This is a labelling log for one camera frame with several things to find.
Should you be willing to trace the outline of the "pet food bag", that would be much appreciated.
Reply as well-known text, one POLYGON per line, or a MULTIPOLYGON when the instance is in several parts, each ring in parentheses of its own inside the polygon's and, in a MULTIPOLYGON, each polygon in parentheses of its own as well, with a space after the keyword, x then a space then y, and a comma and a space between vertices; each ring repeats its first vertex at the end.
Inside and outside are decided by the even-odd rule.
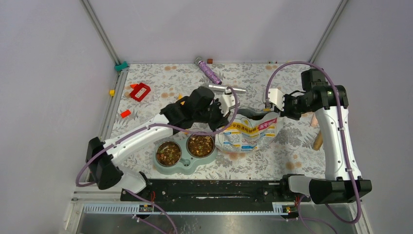
POLYGON ((276 112, 241 108, 231 126, 216 135, 215 146, 227 153, 263 150, 283 126, 284 118, 276 112))

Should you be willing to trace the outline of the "yellow plastic scoop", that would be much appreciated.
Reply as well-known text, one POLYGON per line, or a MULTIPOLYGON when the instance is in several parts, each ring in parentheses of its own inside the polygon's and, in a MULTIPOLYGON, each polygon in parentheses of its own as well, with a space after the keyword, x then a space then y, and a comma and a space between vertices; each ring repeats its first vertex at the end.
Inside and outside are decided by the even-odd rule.
POLYGON ((184 105, 185 101, 183 100, 184 96, 182 94, 178 95, 178 103, 180 103, 180 105, 184 105))

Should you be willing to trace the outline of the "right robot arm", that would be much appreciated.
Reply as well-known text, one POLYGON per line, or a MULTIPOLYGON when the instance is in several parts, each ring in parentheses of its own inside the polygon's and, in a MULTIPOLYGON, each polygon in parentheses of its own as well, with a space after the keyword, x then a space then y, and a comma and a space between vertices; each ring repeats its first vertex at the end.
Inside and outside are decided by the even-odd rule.
POLYGON ((325 178, 316 179, 299 174, 287 174, 281 179, 281 198, 293 200, 306 195, 315 204, 352 203, 372 190, 370 180, 363 179, 356 163, 348 132, 348 98, 341 85, 328 84, 324 74, 317 69, 302 72, 304 93, 285 95, 282 117, 299 120, 312 112, 315 114, 325 152, 325 178))

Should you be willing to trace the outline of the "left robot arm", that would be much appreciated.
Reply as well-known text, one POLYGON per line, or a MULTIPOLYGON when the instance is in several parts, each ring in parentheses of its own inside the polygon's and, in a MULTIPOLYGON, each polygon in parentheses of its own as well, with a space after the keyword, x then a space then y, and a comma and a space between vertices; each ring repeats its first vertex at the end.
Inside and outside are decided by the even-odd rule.
POLYGON ((232 120, 230 113, 238 111, 238 97, 233 88, 215 98, 209 88, 200 86, 189 96, 184 96, 160 110, 152 119, 120 136, 101 140, 94 137, 88 142, 86 164, 75 180, 77 187, 96 185, 99 190, 120 187, 129 190, 139 200, 151 194, 150 185, 142 173, 134 175, 119 167, 132 153, 158 140, 176 133, 194 134, 194 123, 208 124, 211 132, 197 132, 199 136, 212 136, 226 130, 232 120))

